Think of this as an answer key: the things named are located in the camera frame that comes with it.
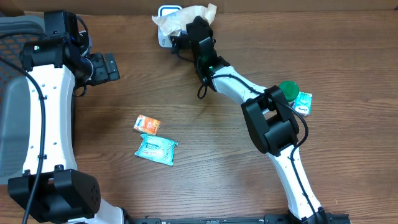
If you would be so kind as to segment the orange tissue pack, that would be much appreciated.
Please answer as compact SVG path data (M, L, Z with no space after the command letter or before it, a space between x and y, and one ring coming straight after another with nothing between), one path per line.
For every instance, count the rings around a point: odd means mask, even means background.
M159 131L161 122L157 119L150 118L140 114L134 124L134 129L140 133L156 135Z

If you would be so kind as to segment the brown mushroom snack bag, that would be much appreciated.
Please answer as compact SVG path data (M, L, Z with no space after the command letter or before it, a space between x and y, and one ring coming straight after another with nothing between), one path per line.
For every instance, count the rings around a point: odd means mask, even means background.
M217 6L209 3L207 6L189 6L182 8L178 5L163 5L158 8L158 15L152 16L163 36L172 35L178 31L186 31L186 25L200 16L211 24L216 15Z

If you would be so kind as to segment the teal wet wipes pack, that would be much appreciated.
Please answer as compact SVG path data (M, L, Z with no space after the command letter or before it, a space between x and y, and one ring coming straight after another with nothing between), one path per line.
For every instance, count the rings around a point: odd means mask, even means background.
M148 134L141 134L141 138L141 145L134 153L136 156L168 166L174 165L174 149L178 142Z

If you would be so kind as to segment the green lid jar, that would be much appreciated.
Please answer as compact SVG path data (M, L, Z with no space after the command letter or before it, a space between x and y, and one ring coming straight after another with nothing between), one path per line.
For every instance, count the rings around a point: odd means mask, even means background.
M294 102L300 93L299 86L291 80L283 81L279 88L283 91L288 103Z

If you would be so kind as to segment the small teal tissue pack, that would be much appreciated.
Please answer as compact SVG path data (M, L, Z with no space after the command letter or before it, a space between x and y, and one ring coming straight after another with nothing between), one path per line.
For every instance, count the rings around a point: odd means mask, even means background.
M311 113L313 95L300 91L294 101L293 109L302 116L308 116Z

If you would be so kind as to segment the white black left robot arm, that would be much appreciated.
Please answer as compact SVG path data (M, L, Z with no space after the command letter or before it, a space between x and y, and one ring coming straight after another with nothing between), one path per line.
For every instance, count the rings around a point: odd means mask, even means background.
M29 142L20 177L10 178L10 197L24 218L45 223L129 223L125 209L101 197L98 181L77 169L72 144L72 99L118 80L112 54L90 53L83 20L59 10L44 14L45 32L20 53L17 70L27 79Z

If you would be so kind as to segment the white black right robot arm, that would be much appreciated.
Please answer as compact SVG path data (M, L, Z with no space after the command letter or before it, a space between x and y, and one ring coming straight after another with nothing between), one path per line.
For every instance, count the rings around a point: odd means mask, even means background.
M304 119L289 106L278 86L266 88L242 77L214 48L213 30L200 16L186 26L187 38L201 87L226 95L241 106L252 143L272 161L285 190L291 223L328 223L300 160L299 122Z

